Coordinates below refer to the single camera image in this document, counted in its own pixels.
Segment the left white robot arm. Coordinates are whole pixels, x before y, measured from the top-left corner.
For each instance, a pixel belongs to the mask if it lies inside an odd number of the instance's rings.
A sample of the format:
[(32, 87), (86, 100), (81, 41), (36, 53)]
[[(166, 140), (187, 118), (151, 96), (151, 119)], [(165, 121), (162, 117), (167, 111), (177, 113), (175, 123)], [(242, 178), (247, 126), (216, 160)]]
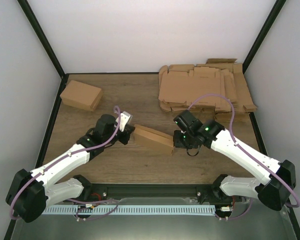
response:
[(63, 201), (89, 206), (103, 203), (102, 199), (88, 201), (92, 196), (92, 184), (82, 175), (65, 182), (60, 182), (60, 179), (87, 164), (116, 142), (127, 145), (135, 130), (130, 125), (131, 119), (132, 115), (126, 111), (119, 113), (118, 117), (103, 114), (95, 127), (89, 129), (65, 153), (31, 171), (19, 170), (5, 199), (10, 206), (10, 217), (30, 223), (48, 207)]

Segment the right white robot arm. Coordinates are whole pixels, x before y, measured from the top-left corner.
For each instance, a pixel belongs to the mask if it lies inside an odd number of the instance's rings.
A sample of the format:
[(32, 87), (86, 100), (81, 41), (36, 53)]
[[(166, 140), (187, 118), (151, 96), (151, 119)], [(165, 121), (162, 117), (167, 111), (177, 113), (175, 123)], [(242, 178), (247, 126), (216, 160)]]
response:
[(229, 196), (258, 199), (266, 207), (280, 211), (296, 187), (295, 165), (289, 160), (280, 162), (255, 150), (215, 120), (201, 122), (189, 110), (174, 118), (178, 130), (173, 133), (173, 145), (178, 149), (200, 150), (206, 147), (220, 153), (252, 174), (252, 177), (233, 177), (222, 174), (214, 182), (213, 198), (219, 202)]

